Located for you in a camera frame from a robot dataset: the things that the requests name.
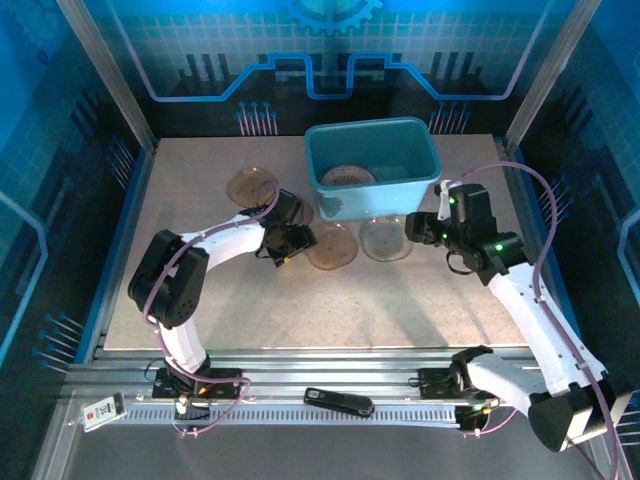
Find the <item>grey translucent plastic plate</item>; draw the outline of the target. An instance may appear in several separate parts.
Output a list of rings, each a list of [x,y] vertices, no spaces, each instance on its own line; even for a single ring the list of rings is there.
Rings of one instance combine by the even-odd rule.
[[[395,262],[408,257],[413,243],[405,234],[402,216],[376,217],[364,221],[359,229],[360,245],[370,259],[377,262]]]

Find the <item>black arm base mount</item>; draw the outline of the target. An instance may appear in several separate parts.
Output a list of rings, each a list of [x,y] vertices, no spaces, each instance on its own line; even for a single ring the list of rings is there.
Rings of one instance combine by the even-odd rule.
[[[461,372],[456,366],[419,369],[418,389],[422,400],[463,398],[465,395]]]
[[[203,373],[217,380],[217,383],[194,380],[167,367],[160,368],[152,382],[151,396],[153,399],[178,399],[181,395],[206,400],[238,398],[241,389],[241,369],[206,368]]]

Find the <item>white label card holder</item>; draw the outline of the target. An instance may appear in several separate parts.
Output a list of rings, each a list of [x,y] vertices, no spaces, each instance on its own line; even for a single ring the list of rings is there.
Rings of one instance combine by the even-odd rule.
[[[84,406],[81,412],[83,431],[85,433],[91,432],[122,418],[126,414],[125,397],[122,392],[116,392]]]

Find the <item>aluminium frame post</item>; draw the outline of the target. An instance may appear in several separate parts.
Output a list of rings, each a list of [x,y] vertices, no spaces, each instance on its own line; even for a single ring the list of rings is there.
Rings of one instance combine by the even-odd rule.
[[[156,152],[153,132],[83,0],[56,0],[140,146]]]
[[[507,130],[505,148],[509,153],[513,153],[525,137],[601,2],[576,0]]]

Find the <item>black handheld device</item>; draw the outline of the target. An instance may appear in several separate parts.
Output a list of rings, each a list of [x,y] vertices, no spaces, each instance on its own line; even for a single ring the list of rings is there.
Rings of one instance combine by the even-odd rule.
[[[314,407],[369,418],[375,411],[373,401],[366,396],[340,393],[308,387],[303,402]]]

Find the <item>aluminium extrusion rail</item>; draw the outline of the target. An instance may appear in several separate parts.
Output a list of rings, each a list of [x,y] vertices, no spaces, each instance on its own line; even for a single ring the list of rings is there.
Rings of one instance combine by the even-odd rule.
[[[458,348],[264,348],[214,350],[215,368],[239,368],[251,380],[249,403],[300,403],[311,386],[363,394],[376,403],[416,403],[408,381],[420,368],[447,368]],[[98,349],[70,367],[60,399],[90,400],[121,391],[133,400],[151,395],[158,350]]]

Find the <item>light blue plastic bin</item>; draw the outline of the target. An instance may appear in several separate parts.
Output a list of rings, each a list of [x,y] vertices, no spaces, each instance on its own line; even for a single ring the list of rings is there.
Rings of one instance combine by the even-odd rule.
[[[433,137],[416,117],[316,125],[305,132],[304,142],[320,215],[330,222],[415,212],[442,174]],[[348,185],[324,179],[346,166],[364,169],[373,178]]]

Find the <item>orange sunburst ceramic plate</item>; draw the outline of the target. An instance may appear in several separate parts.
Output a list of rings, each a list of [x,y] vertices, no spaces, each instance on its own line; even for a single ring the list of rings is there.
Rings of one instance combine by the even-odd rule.
[[[322,186],[338,187],[376,183],[376,177],[366,168],[344,164],[329,169],[320,180]]]

